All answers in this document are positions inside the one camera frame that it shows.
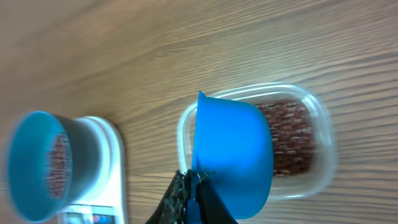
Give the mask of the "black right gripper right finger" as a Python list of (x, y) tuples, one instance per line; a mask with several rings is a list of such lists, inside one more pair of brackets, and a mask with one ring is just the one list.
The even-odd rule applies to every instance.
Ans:
[(237, 224), (220, 195), (211, 183), (211, 174), (199, 173), (195, 186), (195, 201), (198, 202), (198, 220), (204, 224)]

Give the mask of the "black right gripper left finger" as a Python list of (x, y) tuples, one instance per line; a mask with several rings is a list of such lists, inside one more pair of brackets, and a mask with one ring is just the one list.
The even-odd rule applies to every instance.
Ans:
[(146, 224), (189, 224), (195, 222), (195, 172), (177, 170), (156, 210)]

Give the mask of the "blue plastic scoop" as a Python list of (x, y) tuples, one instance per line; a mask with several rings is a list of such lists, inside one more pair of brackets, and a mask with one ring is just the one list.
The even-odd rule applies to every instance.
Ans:
[(233, 218), (251, 218), (267, 202), (273, 165), (271, 131), (259, 109), (199, 92), (191, 168), (195, 186), (199, 173), (210, 173)]

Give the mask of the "white digital kitchen scale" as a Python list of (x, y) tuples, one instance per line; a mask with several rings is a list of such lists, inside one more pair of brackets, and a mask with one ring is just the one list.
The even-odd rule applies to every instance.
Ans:
[(75, 183), (59, 223), (128, 223), (124, 144), (119, 131), (98, 116), (64, 119)]

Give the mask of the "red beans in bowl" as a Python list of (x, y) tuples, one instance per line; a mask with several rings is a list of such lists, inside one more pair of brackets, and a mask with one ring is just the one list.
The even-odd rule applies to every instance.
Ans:
[(63, 197), (69, 185), (70, 172), (69, 142), (64, 133), (59, 133), (47, 154), (45, 183), (52, 198)]

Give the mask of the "teal blue bowl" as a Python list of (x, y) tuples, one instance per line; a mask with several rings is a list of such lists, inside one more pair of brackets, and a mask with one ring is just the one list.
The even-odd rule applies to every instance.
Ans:
[(70, 187), (75, 183), (70, 149), (70, 181), (61, 198), (52, 198), (45, 183), (47, 154), (53, 147), (55, 137), (67, 132), (69, 125), (64, 118), (44, 111), (32, 111), (19, 123), (8, 143), (6, 177), (11, 201), (21, 218), (28, 222), (44, 222), (61, 210), (70, 198)]

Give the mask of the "red adzuki beans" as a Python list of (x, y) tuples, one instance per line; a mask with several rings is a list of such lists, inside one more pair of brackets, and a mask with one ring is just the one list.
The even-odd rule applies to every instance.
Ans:
[(299, 100), (282, 99), (257, 104), (270, 130), (274, 151), (273, 176), (306, 173), (315, 155), (315, 136), (307, 107)]

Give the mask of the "clear plastic food container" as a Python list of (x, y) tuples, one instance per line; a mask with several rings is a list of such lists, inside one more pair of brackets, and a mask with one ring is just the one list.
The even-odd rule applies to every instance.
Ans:
[[(311, 167), (308, 172), (291, 178), (275, 178), (272, 175), (267, 201), (312, 196), (321, 192), (333, 180), (337, 154), (330, 116), (324, 106), (307, 90), (282, 82), (261, 83), (221, 91), (210, 97), (242, 101), (254, 106), (266, 100), (294, 98), (301, 101), (309, 110), (311, 123), (315, 129), (315, 157)], [(177, 128), (178, 159), (182, 172), (192, 168), (196, 114), (197, 102), (183, 112)]]

